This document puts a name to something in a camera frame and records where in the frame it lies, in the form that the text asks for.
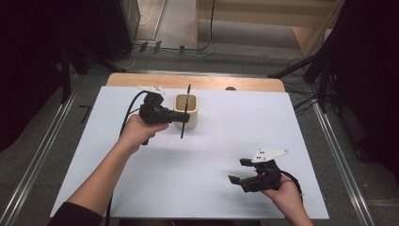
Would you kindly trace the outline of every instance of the hand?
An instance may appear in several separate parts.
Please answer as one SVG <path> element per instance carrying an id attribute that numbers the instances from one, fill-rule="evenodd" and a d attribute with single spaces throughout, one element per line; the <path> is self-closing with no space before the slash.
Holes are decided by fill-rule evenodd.
<path id="1" fill-rule="evenodd" d="M 273 201 L 292 225 L 313 225 L 295 183 L 284 175 L 281 175 L 280 182 L 279 190 L 268 189 L 261 192 Z"/>
<path id="2" fill-rule="evenodd" d="M 137 114 L 132 115 L 126 122 L 117 145 L 122 145 L 130 151 L 130 154 L 133 154 L 145 140 L 168 127 L 167 123 L 148 125 Z"/>

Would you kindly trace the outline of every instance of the metal rail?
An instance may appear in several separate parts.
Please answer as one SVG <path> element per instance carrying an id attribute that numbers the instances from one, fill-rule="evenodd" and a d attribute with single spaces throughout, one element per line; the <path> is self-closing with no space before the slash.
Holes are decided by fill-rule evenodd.
<path id="1" fill-rule="evenodd" d="M 309 91 L 315 92 L 315 90 L 313 90 L 309 85 L 308 89 Z M 341 149 L 338 139 L 335 137 L 331 124 L 329 123 L 327 113 L 323 113 L 317 103 L 314 104 L 313 109 L 326 136 L 329 148 L 335 159 L 335 163 L 337 164 L 338 171 L 343 178 L 343 183 L 358 215 L 360 224 L 363 226 L 375 225 L 367 203 L 364 200 L 361 190 L 358 186 L 358 183 L 356 182 L 355 177 L 345 160 L 343 150 Z"/>
<path id="2" fill-rule="evenodd" d="M 76 89 L 74 89 L 65 104 L 61 105 L 56 112 L 56 115 L 46 134 L 44 135 L 44 138 L 41 141 L 35 156 L 32 158 L 32 161 L 30 162 L 29 167 L 24 173 L 20 183 L 16 186 L 11 199 L 8 202 L 8 206 L 3 213 L 3 216 L 0 218 L 0 226 L 11 226 L 18 217 L 18 214 L 20 213 L 21 208 L 23 207 L 24 202 L 29 195 L 29 192 L 39 175 L 40 169 L 47 157 L 47 154 L 50 152 L 53 142 L 56 139 L 56 135 L 58 134 L 58 131 L 71 108 L 76 95 L 77 87 L 79 86 L 80 82 L 80 76 L 76 75 L 73 78 L 73 83 L 76 86 Z"/>

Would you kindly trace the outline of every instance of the black sleeve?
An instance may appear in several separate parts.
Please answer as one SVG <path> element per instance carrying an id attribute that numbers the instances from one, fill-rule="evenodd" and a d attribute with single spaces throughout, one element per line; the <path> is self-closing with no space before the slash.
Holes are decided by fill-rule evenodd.
<path id="1" fill-rule="evenodd" d="M 70 202 L 62 203 L 49 222 L 49 226 L 98 226 L 103 217 L 85 207 Z"/>

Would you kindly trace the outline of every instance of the cable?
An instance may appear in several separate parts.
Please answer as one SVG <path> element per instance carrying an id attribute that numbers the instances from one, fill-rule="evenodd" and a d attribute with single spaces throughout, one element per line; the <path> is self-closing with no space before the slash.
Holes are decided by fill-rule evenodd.
<path id="1" fill-rule="evenodd" d="M 309 97 L 308 99 L 300 102 L 299 104 L 294 105 L 294 110 L 297 110 L 300 106 L 302 106 L 303 104 L 305 104 L 306 102 L 308 102 L 309 100 L 316 98 L 316 95 L 312 95 L 311 97 Z"/>
<path id="2" fill-rule="evenodd" d="M 298 94 L 304 94 L 304 95 L 316 95 L 316 93 L 314 93 L 314 92 L 299 91 L 299 90 L 287 88 L 287 87 L 284 87 L 284 88 L 287 92 L 291 92 L 291 93 L 298 93 Z"/>
<path id="3" fill-rule="evenodd" d="M 125 115 L 125 118 L 124 118 L 124 120 L 123 120 L 122 127 L 120 128 L 120 136 L 122 135 L 122 132 L 123 132 L 123 129 L 124 129 L 125 125 L 126 125 L 127 120 L 129 119 L 129 115 L 132 114 L 133 112 L 135 112 L 135 111 L 137 111 L 137 110 L 140 109 L 140 108 L 139 108 L 139 109 L 136 109 L 136 110 L 134 110 L 134 111 L 131 111 L 133 105 L 135 104 L 135 101 L 136 101 L 137 98 L 138 98 L 141 94 L 143 94 L 143 93 L 148 93 L 148 92 L 147 92 L 147 91 L 140 91 L 140 92 L 135 96 L 135 98 L 133 99 L 133 101 L 130 103 L 130 105 L 129 105 L 127 111 L 126 111 L 126 115 Z M 106 207 L 105 226 L 109 226 L 109 221 L 110 221 L 110 219 L 111 219 L 111 205 L 112 205 L 112 198 L 113 198 L 113 196 L 114 196 L 114 195 L 111 196 L 111 199 L 109 200 L 108 206 Z"/>
<path id="4" fill-rule="evenodd" d="M 207 1 L 204 1 L 205 2 L 205 8 L 208 8 L 208 6 L 207 6 Z M 208 24 L 208 10 L 206 10 L 206 19 L 205 19 L 205 22 L 206 22 L 206 30 L 208 30 L 208 38 L 209 38 L 209 40 L 211 40 L 212 39 L 212 28 L 210 28 L 209 27 L 209 24 Z"/>
<path id="5" fill-rule="evenodd" d="M 149 22 L 150 22 L 150 17 L 149 16 L 147 16 L 147 15 L 143 15 L 143 14 L 141 14 L 140 16 L 143 16 L 143 17 L 147 17 L 147 19 L 149 19 L 146 23 L 144 23 L 144 24 L 139 24 L 138 26 L 143 26 L 143 25 L 146 25 L 146 24 L 148 24 Z"/>
<path id="6" fill-rule="evenodd" d="M 197 51 L 203 51 L 203 50 L 205 50 L 206 48 L 208 48 L 208 46 L 211 44 L 211 42 L 212 42 L 212 33 L 213 33 L 213 28 L 212 28 L 212 26 L 213 26 L 213 23 L 214 23 L 214 13 L 215 13 L 215 0 L 214 0 L 214 2 L 213 2 L 213 4 L 212 4 L 212 13 L 211 13 L 211 28 L 210 28 L 210 37 L 209 37 L 209 41 L 208 41 L 208 43 L 204 46 L 204 47 L 202 47 L 202 48 L 200 48 L 200 49 L 184 49 L 185 51 L 194 51 L 194 52 L 197 52 Z M 180 51 L 180 49 L 175 49 L 175 48 L 163 48 L 164 50 L 176 50 L 176 51 Z"/>
<path id="7" fill-rule="evenodd" d="M 291 59 L 290 61 L 287 62 L 286 68 L 289 68 L 290 67 L 290 63 L 293 62 L 294 60 L 303 60 L 303 59 L 305 59 L 305 58 L 293 58 L 293 59 Z M 293 76 L 301 76 L 302 74 L 294 74 L 294 72 L 292 72 L 291 75 L 293 75 Z"/>
<path id="8" fill-rule="evenodd" d="M 301 116 L 303 113 L 305 113 L 305 111 L 307 111 L 309 108 L 311 108 L 314 104 L 316 104 L 317 102 L 313 102 L 313 103 L 311 103 L 309 106 L 307 106 L 307 107 L 305 107 L 305 108 L 302 108 L 302 109 L 300 109 L 300 110 L 298 110 L 298 111 L 296 111 L 296 116 L 297 117 L 299 117 L 299 116 Z"/>
<path id="9" fill-rule="evenodd" d="M 160 50 L 165 51 L 165 52 L 169 52 L 172 54 L 176 54 L 176 55 L 183 55 L 183 56 L 190 56 L 190 57 L 206 57 L 208 55 L 210 55 L 212 52 L 208 52 L 206 54 L 203 55 L 192 55 L 192 54 L 185 54 L 185 53 L 180 53 L 180 52 L 173 52 L 172 50 L 169 49 L 164 49 L 164 48 L 160 48 Z"/>
<path id="10" fill-rule="evenodd" d="M 133 59 L 133 63 L 130 65 L 130 66 L 127 66 L 127 67 L 125 67 L 125 66 L 121 66 L 120 64 L 118 64 L 117 62 L 114 62 L 114 64 L 115 65 L 117 65 L 118 67 L 120 67 L 120 68 L 122 68 L 122 69 L 130 69 L 130 68 L 132 68 L 133 66 L 135 66 L 135 56 L 133 55 L 133 52 L 136 50 L 136 49 L 139 49 L 139 47 L 136 47 L 136 48 L 133 48 L 133 50 L 132 50 L 132 59 Z"/>
<path id="11" fill-rule="evenodd" d="M 303 193 L 302 193 L 302 189 L 300 188 L 299 181 L 292 174 L 290 174 L 289 172 L 286 172 L 286 171 L 283 171 L 283 170 L 280 170 L 279 172 L 281 174 L 283 174 L 284 176 L 290 178 L 294 182 L 294 184 L 296 185 L 296 188 L 298 189 L 298 193 L 300 195 L 300 199 L 303 202 L 303 198 L 302 198 Z"/>

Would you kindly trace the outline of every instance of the white tabletop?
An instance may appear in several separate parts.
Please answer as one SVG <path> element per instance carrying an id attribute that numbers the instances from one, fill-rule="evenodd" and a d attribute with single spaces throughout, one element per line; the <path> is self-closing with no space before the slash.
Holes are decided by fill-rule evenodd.
<path id="1" fill-rule="evenodd" d="M 51 216 L 94 171 L 118 139 L 136 88 L 103 87 L 91 112 Z M 287 93 L 192 89 L 199 97 L 198 125 L 171 125 L 130 159 L 114 192 L 115 218 L 283 218 L 261 193 L 245 193 L 228 175 L 256 175 L 242 167 L 259 148 L 286 149 L 276 159 L 299 180 L 310 218 L 328 218 L 311 160 Z M 166 89 L 163 106 L 185 89 Z M 139 108 L 139 98 L 133 109 Z"/>

